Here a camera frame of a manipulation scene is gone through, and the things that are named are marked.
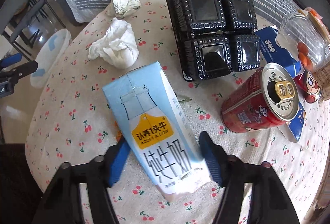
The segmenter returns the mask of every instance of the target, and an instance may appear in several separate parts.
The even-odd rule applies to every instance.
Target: tablecloth
[[[221,122],[222,101],[253,71],[231,73],[209,80],[186,82],[171,29],[166,0],[140,0],[142,8],[125,18],[131,23],[140,55],[127,70],[117,70],[103,59],[88,60],[88,48],[108,29],[106,11],[95,17],[65,51],[43,90],[26,140],[26,158],[31,173],[45,191],[58,167],[87,163],[116,143],[120,130],[102,93],[102,86],[126,72],[159,61],[178,95],[191,102],[182,109],[197,137],[206,130],[227,154],[242,161],[272,164],[283,182],[301,220],[321,182],[329,147],[329,105],[307,104],[305,126],[299,143],[285,139],[278,128],[235,134]],[[259,28],[269,22],[257,17]],[[92,223],[86,186],[81,186],[85,223]],[[194,194],[167,202],[153,186],[133,154],[122,176],[108,189],[120,223],[211,223],[223,189],[210,182]],[[239,224],[247,221],[251,185],[246,184]]]

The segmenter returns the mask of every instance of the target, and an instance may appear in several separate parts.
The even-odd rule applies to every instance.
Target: crumpled tissue
[[[102,57],[116,68],[126,69],[135,63],[138,55],[131,24],[113,18],[106,34],[91,44],[88,59]]]
[[[124,18],[133,15],[141,7],[139,0],[111,0],[107,7],[107,13],[110,16]]]

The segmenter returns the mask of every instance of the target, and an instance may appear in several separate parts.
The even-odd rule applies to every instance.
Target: yellow label
[[[132,131],[140,149],[145,149],[173,135],[172,127],[165,116],[142,114],[137,127]]]

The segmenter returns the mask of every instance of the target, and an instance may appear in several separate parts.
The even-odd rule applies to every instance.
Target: can lid
[[[291,99],[295,95],[293,85],[289,81],[276,82],[275,92],[281,100]]]
[[[292,120],[298,112],[299,97],[290,74],[279,64],[268,63],[261,80],[263,95],[272,113],[280,120]]]

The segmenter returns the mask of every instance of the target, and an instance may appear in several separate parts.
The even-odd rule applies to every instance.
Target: food container
[[[287,15],[281,23],[279,35],[298,48],[298,58],[305,69],[312,73],[330,60],[329,42],[321,35],[308,14]]]
[[[186,81],[213,79],[260,66],[252,0],[166,2]]]
[[[221,116],[232,132],[245,133],[292,120],[299,97],[290,74],[279,64],[259,68],[222,104]]]

